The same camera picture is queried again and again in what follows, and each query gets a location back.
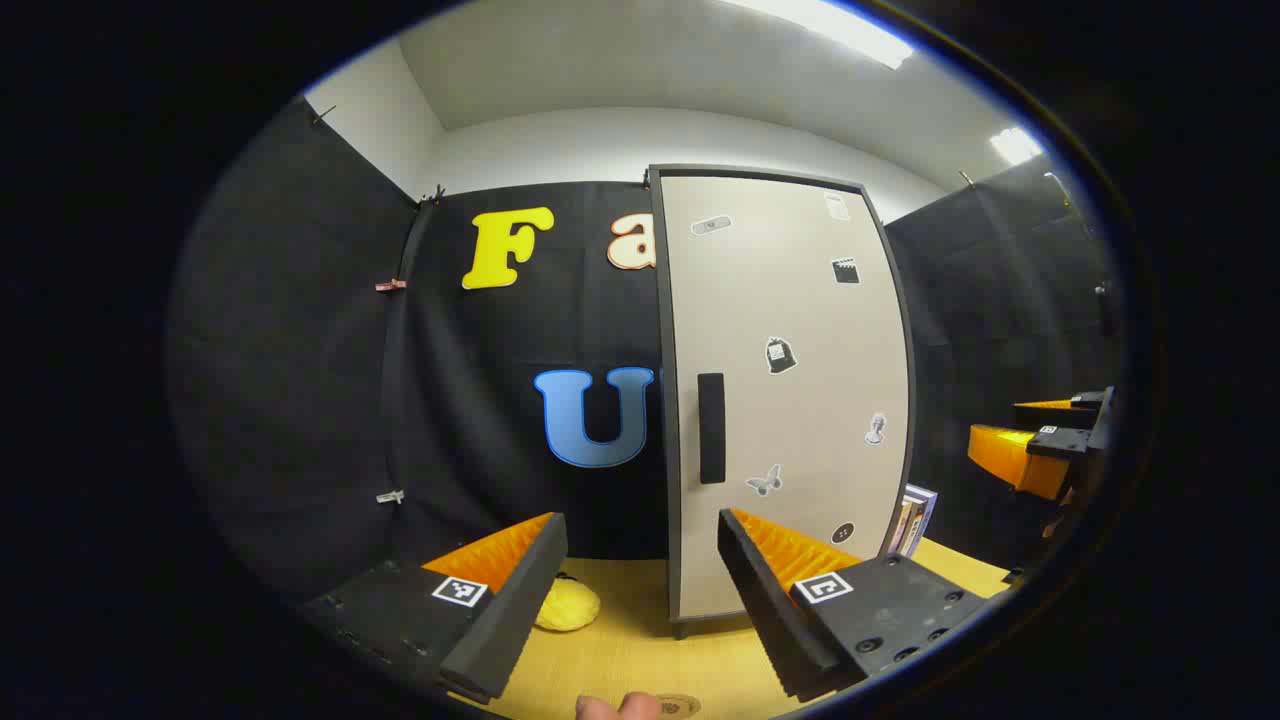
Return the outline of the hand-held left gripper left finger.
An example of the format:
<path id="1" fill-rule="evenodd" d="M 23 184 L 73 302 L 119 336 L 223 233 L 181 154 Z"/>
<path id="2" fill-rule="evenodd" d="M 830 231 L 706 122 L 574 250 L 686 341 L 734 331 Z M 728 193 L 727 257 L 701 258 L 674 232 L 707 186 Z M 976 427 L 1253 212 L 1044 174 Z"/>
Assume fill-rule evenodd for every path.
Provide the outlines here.
<path id="1" fill-rule="evenodd" d="M 321 593 L 301 615 L 412 691 L 500 697 L 568 548 L 544 512 L 429 562 L 387 560 Z"/>

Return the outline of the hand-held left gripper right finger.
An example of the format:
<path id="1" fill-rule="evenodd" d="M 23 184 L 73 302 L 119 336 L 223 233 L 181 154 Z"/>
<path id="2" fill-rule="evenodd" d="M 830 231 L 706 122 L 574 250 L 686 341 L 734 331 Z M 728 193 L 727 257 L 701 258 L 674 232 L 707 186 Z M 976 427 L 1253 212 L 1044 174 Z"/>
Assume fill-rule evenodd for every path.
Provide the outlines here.
<path id="1" fill-rule="evenodd" d="M 785 693 L 845 691 L 924 653 L 989 598 L 900 553 L 856 559 L 739 509 L 717 548 Z"/>

